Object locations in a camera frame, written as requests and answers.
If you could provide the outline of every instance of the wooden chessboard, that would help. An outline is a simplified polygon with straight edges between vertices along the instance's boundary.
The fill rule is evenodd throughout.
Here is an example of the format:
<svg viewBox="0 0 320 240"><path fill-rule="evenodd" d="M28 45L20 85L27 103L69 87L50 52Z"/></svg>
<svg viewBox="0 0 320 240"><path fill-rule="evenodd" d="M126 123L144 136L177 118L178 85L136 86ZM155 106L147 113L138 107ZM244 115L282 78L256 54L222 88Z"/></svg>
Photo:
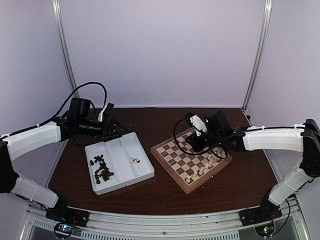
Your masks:
<svg viewBox="0 0 320 240"><path fill-rule="evenodd" d="M191 145L186 143L186 138L194 132L194 128L189 128L176 136L180 146L183 146L182 149L186 152L194 152ZM225 158L226 156L225 153L218 148L215 148L214 152L222 158ZM208 168L207 172L203 172L202 175L194 177L194 172L199 172L201 167L205 167L205 165L209 163L207 158L211 152L198 156L187 155L177 147L175 140L172 137L152 147L151 153L186 194L189 194L200 187L232 161L230 155L228 155L226 159L214 157L215 160L211 167ZM189 183L186 182L188 176L191 177Z"/></svg>

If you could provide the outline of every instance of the white panel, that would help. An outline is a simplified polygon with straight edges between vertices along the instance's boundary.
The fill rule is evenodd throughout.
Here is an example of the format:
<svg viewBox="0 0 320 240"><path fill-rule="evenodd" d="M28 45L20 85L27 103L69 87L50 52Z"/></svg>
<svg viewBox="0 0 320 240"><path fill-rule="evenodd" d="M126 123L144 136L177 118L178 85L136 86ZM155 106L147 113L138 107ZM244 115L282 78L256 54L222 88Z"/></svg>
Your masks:
<svg viewBox="0 0 320 240"><path fill-rule="evenodd" d="M76 83L104 83L117 107L240 107L264 5L264 0L62 0ZM79 93L102 105L96 86Z"/></svg>
<svg viewBox="0 0 320 240"><path fill-rule="evenodd" d="M0 135L50 118L70 93L51 0L0 1ZM13 167L44 185L60 143L19 157ZM21 233L27 204L0 194L0 239Z"/></svg>
<svg viewBox="0 0 320 240"><path fill-rule="evenodd" d="M274 1L269 35L249 112L258 125L320 124L320 1ZM272 151L282 178L301 154ZM320 239L320 182L316 179L298 194L313 240Z"/></svg>

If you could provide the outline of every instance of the table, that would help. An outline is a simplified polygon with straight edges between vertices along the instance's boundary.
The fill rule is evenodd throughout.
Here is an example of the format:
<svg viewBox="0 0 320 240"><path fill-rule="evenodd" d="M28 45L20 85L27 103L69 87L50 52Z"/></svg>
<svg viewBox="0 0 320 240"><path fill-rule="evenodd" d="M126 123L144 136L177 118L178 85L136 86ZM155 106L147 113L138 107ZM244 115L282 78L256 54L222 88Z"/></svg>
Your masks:
<svg viewBox="0 0 320 240"><path fill-rule="evenodd" d="M232 162L190 194L185 192L153 157L150 148L170 138L177 120L188 112L200 117L209 108L116 108L112 116L136 132L155 176L103 195L92 190L85 148L67 143L49 188L68 199L75 208L133 215L185 215L215 213L260 204L277 181L262 150L230 152ZM223 109L231 126L248 125L240 109ZM181 124L177 133L189 126Z"/></svg>

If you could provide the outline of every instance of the white chess piece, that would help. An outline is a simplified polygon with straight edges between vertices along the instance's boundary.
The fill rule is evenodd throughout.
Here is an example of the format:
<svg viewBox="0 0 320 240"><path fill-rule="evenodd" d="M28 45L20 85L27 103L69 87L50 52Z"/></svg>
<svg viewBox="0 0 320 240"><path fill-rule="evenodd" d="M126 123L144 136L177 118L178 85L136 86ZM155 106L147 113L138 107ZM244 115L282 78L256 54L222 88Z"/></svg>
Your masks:
<svg viewBox="0 0 320 240"><path fill-rule="evenodd" d="M207 164L205 165L205 167L204 167L204 172L205 172L205 173L208 172L208 169L209 169L209 163L207 163Z"/></svg>
<svg viewBox="0 0 320 240"><path fill-rule="evenodd" d="M201 176L202 174L204 173L204 167L200 167L200 170L199 170L199 176Z"/></svg>

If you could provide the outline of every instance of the plastic tray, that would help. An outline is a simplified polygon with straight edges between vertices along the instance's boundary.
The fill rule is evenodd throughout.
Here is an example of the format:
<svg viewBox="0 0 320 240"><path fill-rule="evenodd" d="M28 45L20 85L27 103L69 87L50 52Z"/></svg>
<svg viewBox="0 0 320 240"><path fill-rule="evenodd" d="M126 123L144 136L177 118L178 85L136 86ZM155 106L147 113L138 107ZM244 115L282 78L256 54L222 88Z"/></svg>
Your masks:
<svg viewBox="0 0 320 240"><path fill-rule="evenodd" d="M145 150L141 146L135 132L123 135L107 142L99 142L85 147L86 159L89 167L92 189L97 195L139 183L152 178L155 169L152 166ZM90 160L103 155L104 162L113 176L104 181L100 177L100 184L96 183L95 171L100 167L98 163L90 165ZM130 158L138 158L139 163L131 163Z"/></svg>

